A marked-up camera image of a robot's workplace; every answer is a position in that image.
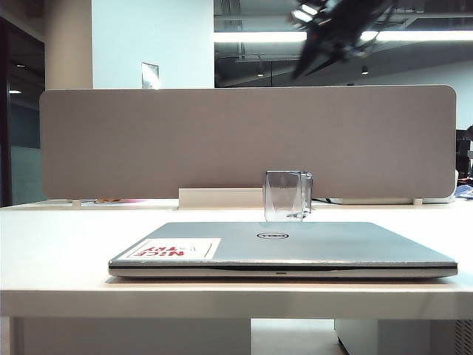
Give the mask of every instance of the glass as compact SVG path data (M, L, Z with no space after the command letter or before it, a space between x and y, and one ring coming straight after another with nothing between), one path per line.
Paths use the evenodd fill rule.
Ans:
M311 211L312 173L267 171L263 200L268 222L302 221Z

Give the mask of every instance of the desk leg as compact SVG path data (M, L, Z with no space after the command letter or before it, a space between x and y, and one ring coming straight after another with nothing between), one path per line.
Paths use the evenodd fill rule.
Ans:
M26 318L21 355L250 355L250 326L249 319Z

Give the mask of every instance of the black object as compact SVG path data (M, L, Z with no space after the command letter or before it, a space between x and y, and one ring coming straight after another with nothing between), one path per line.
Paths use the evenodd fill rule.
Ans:
M455 168L460 179L472 176L473 173L470 157L468 156L470 141L473 141L473 126L470 126L467 130L457 129Z
M328 59L309 71L307 75L337 61L346 61L351 55L364 54L364 51L375 42L376 37L360 44L361 34L388 11L381 27L384 29L389 23L397 1L340 0L332 7L328 0L299 0L299 2L301 10L296 11L303 11L303 5L310 7L312 20L307 22L299 20L295 12L292 12L295 25L307 29L307 40L293 72L294 78L306 72L321 54L327 55Z

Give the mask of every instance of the floor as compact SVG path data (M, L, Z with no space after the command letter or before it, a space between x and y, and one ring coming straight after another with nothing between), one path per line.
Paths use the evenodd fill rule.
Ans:
M344 355L332 319L253 319L253 355Z

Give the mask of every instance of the white wall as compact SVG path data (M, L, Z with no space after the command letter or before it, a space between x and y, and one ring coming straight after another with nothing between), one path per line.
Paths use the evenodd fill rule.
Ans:
M92 0L93 87L141 88L141 62L163 88L214 87L213 0Z
M473 124L473 61L461 61L391 75L368 76L357 80L355 84L448 84L457 92L457 128L466 129ZM392 98L392 104L402 105L402 102Z

